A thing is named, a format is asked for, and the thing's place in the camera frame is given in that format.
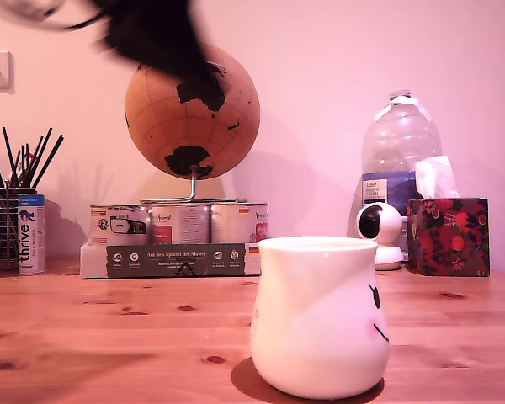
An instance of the cork globe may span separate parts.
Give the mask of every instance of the cork globe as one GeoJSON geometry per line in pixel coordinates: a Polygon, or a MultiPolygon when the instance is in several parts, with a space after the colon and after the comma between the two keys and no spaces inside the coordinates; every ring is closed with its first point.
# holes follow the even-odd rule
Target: cork globe
{"type": "Polygon", "coordinates": [[[260,125],[260,104],[253,81],[223,50],[203,45],[206,62],[224,97],[209,99],[183,82],[140,65],[125,95],[125,120],[131,139],[155,167],[174,177],[198,178],[226,173],[253,147],[260,125]]]}

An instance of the can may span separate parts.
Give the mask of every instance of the can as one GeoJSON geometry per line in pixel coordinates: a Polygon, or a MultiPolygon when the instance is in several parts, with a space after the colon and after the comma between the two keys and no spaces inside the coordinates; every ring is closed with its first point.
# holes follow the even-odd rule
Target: can
{"type": "Polygon", "coordinates": [[[208,244],[210,205],[204,203],[151,205],[154,244],[208,244]]]}
{"type": "Polygon", "coordinates": [[[89,245],[136,246],[148,244],[150,209],[146,205],[90,205],[89,245]]]}
{"type": "Polygon", "coordinates": [[[269,205],[222,203],[211,206],[211,242],[259,242],[268,238],[269,205]]]}
{"type": "Polygon", "coordinates": [[[19,194],[17,202],[19,273],[45,272],[45,197],[19,194]]]}

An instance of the pink wall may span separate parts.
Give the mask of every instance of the pink wall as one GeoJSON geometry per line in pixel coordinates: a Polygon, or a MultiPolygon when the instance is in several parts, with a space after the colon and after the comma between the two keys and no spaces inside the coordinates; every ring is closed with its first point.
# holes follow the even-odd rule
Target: pink wall
{"type": "MultiPolygon", "coordinates": [[[[505,0],[203,0],[194,11],[206,41],[248,70],[262,105],[249,156],[202,183],[201,196],[269,201],[275,236],[347,234],[364,133],[389,91],[409,87],[439,128],[460,194],[489,198],[492,266],[505,271],[505,0]]],[[[97,38],[97,28],[49,34],[0,20],[0,49],[15,60],[0,127],[15,144],[51,125],[66,137],[40,184],[55,203],[54,255],[77,253],[89,204],[187,187],[134,148],[123,119],[134,66],[98,53],[97,38]]]]}

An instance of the security camera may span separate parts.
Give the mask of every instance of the security camera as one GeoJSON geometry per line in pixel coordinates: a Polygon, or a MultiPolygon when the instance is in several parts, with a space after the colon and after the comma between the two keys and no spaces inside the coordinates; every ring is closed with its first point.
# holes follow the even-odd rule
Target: security camera
{"type": "Polygon", "coordinates": [[[404,259],[396,241],[402,233],[402,218],[398,210],[383,202],[364,206],[355,220],[361,238],[378,243],[376,249],[376,269],[400,268],[404,259]]]}

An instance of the tissue box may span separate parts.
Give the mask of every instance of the tissue box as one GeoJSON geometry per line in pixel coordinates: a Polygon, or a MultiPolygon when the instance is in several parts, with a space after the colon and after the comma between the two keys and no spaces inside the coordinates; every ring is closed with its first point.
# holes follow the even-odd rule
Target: tissue box
{"type": "Polygon", "coordinates": [[[489,276],[488,200],[410,199],[409,264],[423,275],[489,276]]]}

